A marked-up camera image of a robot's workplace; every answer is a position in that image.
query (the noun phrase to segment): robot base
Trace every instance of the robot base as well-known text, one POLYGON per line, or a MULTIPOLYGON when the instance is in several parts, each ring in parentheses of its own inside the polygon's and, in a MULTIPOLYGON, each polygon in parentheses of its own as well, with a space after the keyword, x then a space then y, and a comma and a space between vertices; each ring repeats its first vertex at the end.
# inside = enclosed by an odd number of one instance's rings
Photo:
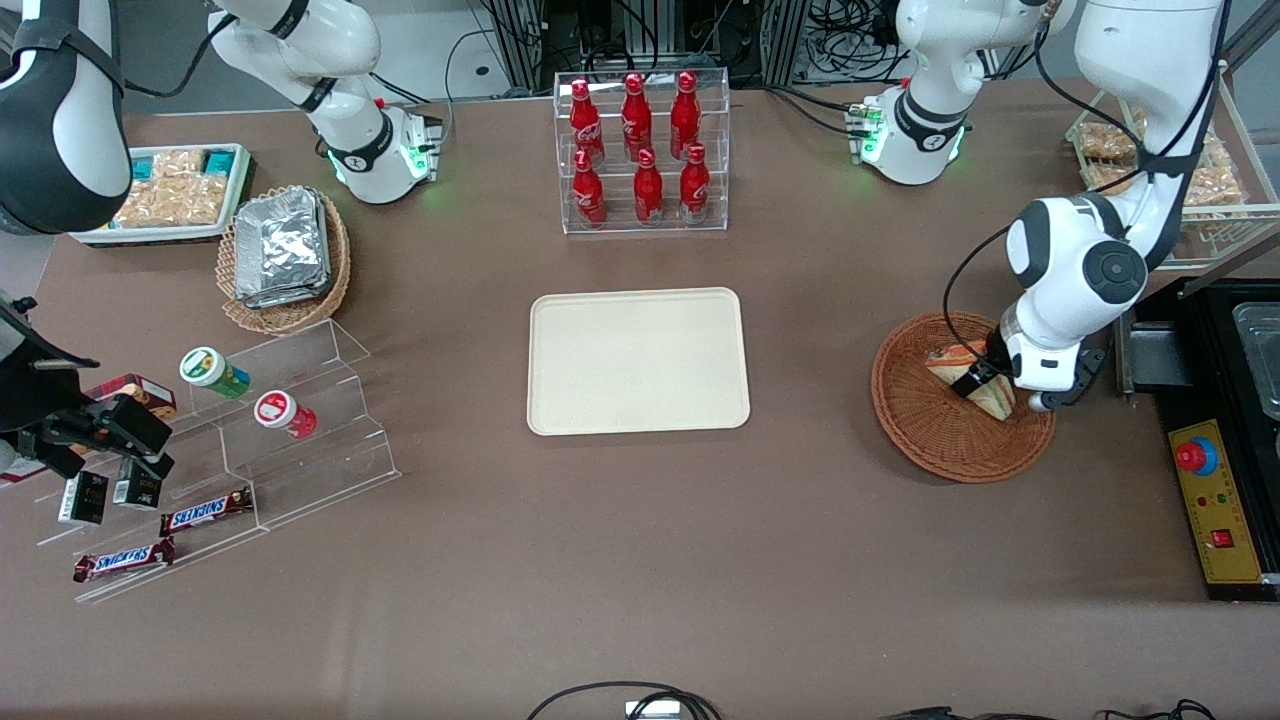
POLYGON ((961 127, 950 140, 937 135, 940 143, 936 150, 923 151, 915 140, 908 136, 893 113, 893 105, 902 95, 901 87, 891 87, 881 95, 868 96, 861 106, 855 105, 845 111, 845 127, 850 132, 849 150, 855 164, 868 164, 888 179, 901 184, 924 184, 937 179, 951 160, 960 154, 961 127), (879 110, 879 119, 868 122, 852 111, 879 110))
POLYGON ((421 115, 399 108, 385 108, 383 113, 392 120, 393 142, 364 173, 347 170, 330 154, 329 160, 342 184, 357 199, 370 205, 385 205, 404 197, 425 182, 433 182, 440 169, 440 141, 443 128, 428 126, 421 115))

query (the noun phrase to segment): yellow control panel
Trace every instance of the yellow control panel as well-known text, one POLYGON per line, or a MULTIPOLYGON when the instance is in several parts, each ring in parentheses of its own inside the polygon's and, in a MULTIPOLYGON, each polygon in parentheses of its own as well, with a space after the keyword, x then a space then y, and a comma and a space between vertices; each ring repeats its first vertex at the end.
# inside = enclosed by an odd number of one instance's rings
POLYGON ((1187 516, 1208 583, 1258 583, 1262 570, 1244 520, 1217 420, 1169 433, 1187 516))

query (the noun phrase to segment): small jar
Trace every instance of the small jar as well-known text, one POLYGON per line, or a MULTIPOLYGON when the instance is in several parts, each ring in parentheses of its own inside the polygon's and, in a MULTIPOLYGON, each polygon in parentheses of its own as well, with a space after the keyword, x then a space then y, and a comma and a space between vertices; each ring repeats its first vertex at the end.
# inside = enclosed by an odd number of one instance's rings
POLYGON ((178 372, 188 383, 209 388, 227 400, 236 400, 248 392, 248 373, 228 363, 212 347, 197 347, 184 355, 178 372))
POLYGON ((303 439, 316 432, 316 414, 310 407, 298 405, 293 396, 273 389, 257 398, 253 416, 264 428, 284 428, 293 439, 303 439))

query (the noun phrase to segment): white tray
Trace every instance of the white tray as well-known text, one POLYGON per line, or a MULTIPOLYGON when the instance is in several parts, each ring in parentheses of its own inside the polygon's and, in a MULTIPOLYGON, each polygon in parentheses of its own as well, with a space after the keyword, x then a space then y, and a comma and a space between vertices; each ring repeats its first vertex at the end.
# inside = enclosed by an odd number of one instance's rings
POLYGON ((236 142, 215 142, 210 145, 164 145, 157 147, 129 147, 129 158, 147 158, 161 150, 229 150, 236 154, 232 160, 232 169, 227 177, 227 195, 223 196, 223 208, 218 211, 218 222, 211 225, 170 225, 161 228, 99 228, 88 232, 69 233, 84 245, 97 247, 120 247, 131 245, 168 245, 192 240, 216 240, 223 236, 236 217, 239 208, 241 195, 244 192, 244 181, 248 177, 248 168, 252 159, 243 145, 236 142))
POLYGON ((751 415, 742 311, 724 287, 548 295, 529 325, 540 436, 736 428, 751 415))

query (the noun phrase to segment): table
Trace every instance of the table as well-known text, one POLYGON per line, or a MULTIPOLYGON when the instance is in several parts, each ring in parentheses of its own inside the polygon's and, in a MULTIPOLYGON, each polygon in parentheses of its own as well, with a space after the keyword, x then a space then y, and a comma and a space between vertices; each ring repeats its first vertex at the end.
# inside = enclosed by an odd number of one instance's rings
MULTIPOLYGON (((442 182, 385 208, 342 192, 301 114, 129 119, 133 145, 241 142, 257 191, 335 199, 356 258, 338 319, 374 352, 360 373, 404 477, 88 607, 64 600, 70 568, 33 547, 23 512, 56 480, 0 491, 3 714, 524 717, 611 678, 741 719, 946 703, 1065 720, 1183 696, 1221 717, 1280 714, 1276 609, 1203 601, 1149 404, 1096 392, 1036 468, 991 487, 918 470, 872 413, 881 340, 937 309, 956 263, 1028 200, 1078 187, 1061 142, 1074 110, 1039 83, 993 83, 955 165, 906 188, 762 92, 735 104, 728 233, 600 242, 561 234, 541 101, 458 105, 442 182), (701 286, 741 297, 746 425, 529 430, 534 300, 701 286)), ((1016 297, 1000 255, 974 263, 955 307, 1016 297)), ((63 238, 36 322, 104 363, 90 386, 177 386, 184 350, 261 340, 219 311, 214 258, 63 238)), ((635 697, 547 716, 618 717, 635 697)))

